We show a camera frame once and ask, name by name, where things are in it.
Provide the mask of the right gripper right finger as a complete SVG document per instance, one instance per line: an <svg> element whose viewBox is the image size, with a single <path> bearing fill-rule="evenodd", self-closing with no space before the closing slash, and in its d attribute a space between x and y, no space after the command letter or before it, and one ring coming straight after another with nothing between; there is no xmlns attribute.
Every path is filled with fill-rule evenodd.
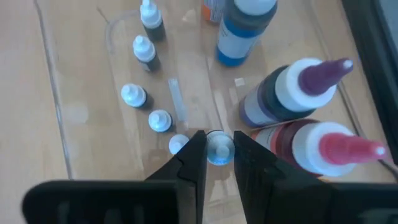
<svg viewBox="0 0 398 224"><path fill-rule="evenodd" d="M234 146L247 224L398 224L398 184L323 182L242 131Z"/></svg>

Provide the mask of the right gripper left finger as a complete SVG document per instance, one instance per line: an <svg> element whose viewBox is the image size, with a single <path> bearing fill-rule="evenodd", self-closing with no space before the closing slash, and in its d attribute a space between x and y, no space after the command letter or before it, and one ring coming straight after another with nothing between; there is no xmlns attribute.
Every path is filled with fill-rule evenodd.
<svg viewBox="0 0 398 224"><path fill-rule="evenodd" d="M145 180L52 180L27 191L27 224L202 224L206 134Z"/></svg>

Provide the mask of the pink food coloring bottle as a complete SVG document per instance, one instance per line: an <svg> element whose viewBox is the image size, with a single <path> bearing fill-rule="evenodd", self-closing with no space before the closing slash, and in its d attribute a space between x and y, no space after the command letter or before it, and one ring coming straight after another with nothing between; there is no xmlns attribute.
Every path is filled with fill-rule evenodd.
<svg viewBox="0 0 398 224"><path fill-rule="evenodd" d="M331 121L300 119L256 130L251 138L294 167L317 176L339 177L387 154L383 143Z"/></svg>

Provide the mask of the small food coloring dropper bottle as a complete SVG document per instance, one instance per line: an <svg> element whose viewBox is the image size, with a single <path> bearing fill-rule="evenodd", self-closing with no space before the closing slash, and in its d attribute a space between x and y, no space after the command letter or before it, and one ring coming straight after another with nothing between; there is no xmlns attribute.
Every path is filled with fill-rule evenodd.
<svg viewBox="0 0 398 224"><path fill-rule="evenodd" d="M151 0L142 0L140 5L141 22L148 38L152 42L160 42L165 39L165 27L162 12Z"/></svg>
<svg viewBox="0 0 398 224"><path fill-rule="evenodd" d="M187 142L189 142L189 138L183 134L174 135L169 141L169 151L171 154L175 155L181 150Z"/></svg>
<svg viewBox="0 0 398 224"><path fill-rule="evenodd" d="M121 98L125 104L139 110L149 110L154 104L153 97L143 87L133 83L122 87Z"/></svg>
<svg viewBox="0 0 398 224"><path fill-rule="evenodd" d="M160 69L160 60L155 46L148 37L137 35L132 43L132 50L145 71L156 72Z"/></svg>
<svg viewBox="0 0 398 224"><path fill-rule="evenodd" d="M149 114L148 123L150 128L157 132L167 132L172 127L172 117L166 110L154 110Z"/></svg>
<svg viewBox="0 0 398 224"><path fill-rule="evenodd" d="M220 130L211 131L206 135L207 159L215 166L228 165L234 158L235 146L232 137Z"/></svg>

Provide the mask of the purple food coloring bottle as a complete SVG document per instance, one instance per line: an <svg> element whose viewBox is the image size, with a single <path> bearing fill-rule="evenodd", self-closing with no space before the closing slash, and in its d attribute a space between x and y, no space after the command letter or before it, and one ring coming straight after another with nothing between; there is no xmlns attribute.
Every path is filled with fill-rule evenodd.
<svg viewBox="0 0 398 224"><path fill-rule="evenodd" d="M302 58L281 66L239 102L239 116L252 128L305 118L332 100L353 68L349 58Z"/></svg>

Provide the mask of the blue food coloring bottle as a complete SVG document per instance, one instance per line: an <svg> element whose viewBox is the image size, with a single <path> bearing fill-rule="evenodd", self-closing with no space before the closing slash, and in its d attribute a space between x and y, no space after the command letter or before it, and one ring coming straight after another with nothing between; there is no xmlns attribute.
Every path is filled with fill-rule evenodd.
<svg viewBox="0 0 398 224"><path fill-rule="evenodd" d="M216 56L227 67L245 62L277 11L277 0L226 0Z"/></svg>

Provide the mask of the orange food coloring bottle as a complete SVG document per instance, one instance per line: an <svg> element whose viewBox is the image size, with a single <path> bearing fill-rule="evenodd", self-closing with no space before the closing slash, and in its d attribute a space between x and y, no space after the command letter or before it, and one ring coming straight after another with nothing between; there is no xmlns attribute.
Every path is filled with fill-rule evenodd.
<svg viewBox="0 0 398 224"><path fill-rule="evenodd" d="M205 20L220 23L226 0L202 0L201 13Z"/></svg>

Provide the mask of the clear plastic bin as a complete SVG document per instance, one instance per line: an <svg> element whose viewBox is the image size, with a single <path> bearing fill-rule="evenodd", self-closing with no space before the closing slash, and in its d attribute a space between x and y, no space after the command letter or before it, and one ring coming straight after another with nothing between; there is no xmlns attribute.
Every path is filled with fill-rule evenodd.
<svg viewBox="0 0 398 224"><path fill-rule="evenodd" d="M155 0L166 38L155 45L160 70L148 73L132 53L144 34L140 0L34 0L69 178L142 179L169 159L172 133L155 133L148 112L123 102L124 84L143 86L154 108L172 115L175 133L251 134L239 101L277 67L303 57L355 62L313 118L385 141L341 0L278 0L249 58L234 68L216 58L218 26L204 20L202 1Z"/></svg>

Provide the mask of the black aluminium table frame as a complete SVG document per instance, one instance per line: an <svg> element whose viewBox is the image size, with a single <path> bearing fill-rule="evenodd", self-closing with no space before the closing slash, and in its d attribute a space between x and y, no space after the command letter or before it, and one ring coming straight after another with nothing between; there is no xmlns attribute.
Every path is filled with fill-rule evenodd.
<svg viewBox="0 0 398 224"><path fill-rule="evenodd" d="M398 0L341 0L398 166Z"/></svg>

